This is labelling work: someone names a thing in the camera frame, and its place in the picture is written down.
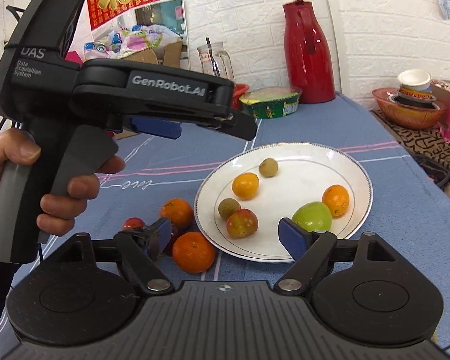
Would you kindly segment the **person's left hand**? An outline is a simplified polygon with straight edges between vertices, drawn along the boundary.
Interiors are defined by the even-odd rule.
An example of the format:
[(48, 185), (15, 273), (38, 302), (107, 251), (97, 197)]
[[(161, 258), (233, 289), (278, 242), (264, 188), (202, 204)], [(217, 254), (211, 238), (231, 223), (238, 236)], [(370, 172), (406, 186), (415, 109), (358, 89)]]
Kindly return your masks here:
[[(11, 161), (32, 165), (40, 157), (40, 147), (22, 131), (11, 128), (0, 134), (0, 182), (4, 165)], [(63, 236), (74, 227), (74, 220), (87, 208), (88, 200), (99, 194), (96, 175), (78, 175), (70, 179), (65, 196), (45, 194), (41, 197), (43, 211), (36, 219), (40, 230), (54, 236)]]

